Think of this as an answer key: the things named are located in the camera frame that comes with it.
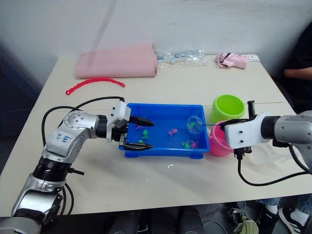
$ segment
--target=red plastic chain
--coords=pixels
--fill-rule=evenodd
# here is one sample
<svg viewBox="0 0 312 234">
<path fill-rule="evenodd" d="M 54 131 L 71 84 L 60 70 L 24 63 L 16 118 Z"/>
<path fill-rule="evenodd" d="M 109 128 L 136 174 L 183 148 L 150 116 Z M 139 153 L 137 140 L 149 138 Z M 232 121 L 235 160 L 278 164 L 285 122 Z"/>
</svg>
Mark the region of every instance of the red plastic chain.
<svg viewBox="0 0 312 234">
<path fill-rule="evenodd" d="M 93 83 L 93 82 L 99 82 L 99 81 L 108 81 L 108 82 L 120 85 L 123 88 L 125 87 L 124 83 L 122 83 L 120 81 L 117 81 L 115 79 L 111 79 L 111 78 L 108 78 L 108 77 L 94 77 L 94 78 L 87 79 L 87 80 L 85 80 L 83 82 L 80 82 L 80 83 L 76 84 L 74 87 L 70 88 L 69 90 L 66 90 L 66 94 L 67 95 L 71 95 L 76 89 L 82 87 L 83 85 L 90 84 L 90 83 Z"/>
</svg>

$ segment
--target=jeans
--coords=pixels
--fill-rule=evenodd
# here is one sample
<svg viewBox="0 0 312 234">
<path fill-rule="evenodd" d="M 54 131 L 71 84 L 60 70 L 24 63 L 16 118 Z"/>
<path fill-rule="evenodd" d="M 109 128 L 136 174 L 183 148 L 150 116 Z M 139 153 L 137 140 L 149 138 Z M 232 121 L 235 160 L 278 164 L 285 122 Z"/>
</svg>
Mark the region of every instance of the jeans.
<svg viewBox="0 0 312 234">
<path fill-rule="evenodd" d="M 257 200 L 257 202 L 275 206 L 279 203 L 281 197 Z M 296 208 L 301 212 L 312 215 L 312 194 L 299 195 Z"/>
</svg>

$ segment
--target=transparent plastic ball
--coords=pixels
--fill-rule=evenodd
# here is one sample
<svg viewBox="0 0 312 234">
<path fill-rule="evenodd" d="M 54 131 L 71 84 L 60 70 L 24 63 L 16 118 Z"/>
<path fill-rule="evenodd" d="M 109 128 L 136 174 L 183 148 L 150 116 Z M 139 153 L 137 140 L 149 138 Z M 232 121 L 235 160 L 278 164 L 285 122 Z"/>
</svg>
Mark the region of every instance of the transparent plastic ball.
<svg viewBox="0 0 312 234">
<path fill-rule="evenodd" d="M 203 121 L 198 116 L 190 116 L 187 120 L 187 130 L 191 134 L 200 134 L 203 131 Z"/>
</svg>

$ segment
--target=green plastic cup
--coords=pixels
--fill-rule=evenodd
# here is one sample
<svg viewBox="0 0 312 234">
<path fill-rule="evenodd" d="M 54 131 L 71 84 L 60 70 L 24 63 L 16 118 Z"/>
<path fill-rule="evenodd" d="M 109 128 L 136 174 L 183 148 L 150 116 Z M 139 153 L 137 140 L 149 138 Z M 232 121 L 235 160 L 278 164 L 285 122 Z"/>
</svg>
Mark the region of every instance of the green plastic cup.
<svg viewBox="0 0 312 234">
<path fill-rule="evenodd" d="M 218 96 L 213 102 L 213 110 L 210 114 L 211 123 L 241 118 L 245 113 L 245 105 L 236 96 L 225 94 Z"/>
</svg>

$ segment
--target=pink rolled mat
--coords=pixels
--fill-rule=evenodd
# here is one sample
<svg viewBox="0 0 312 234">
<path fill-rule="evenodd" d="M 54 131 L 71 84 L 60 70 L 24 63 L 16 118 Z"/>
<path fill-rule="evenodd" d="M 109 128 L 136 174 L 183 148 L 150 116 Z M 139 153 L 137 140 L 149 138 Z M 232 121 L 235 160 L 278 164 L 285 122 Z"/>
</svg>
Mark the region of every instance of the pink rolled mat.
<svg viewBox="0 0 312 234">
<path fill-rule="evenodd" d="M 75 73 L 77 78 L 154 77 L 157 56 L 151 43 L 86 52 L 79 57 Z"/>
</svg>

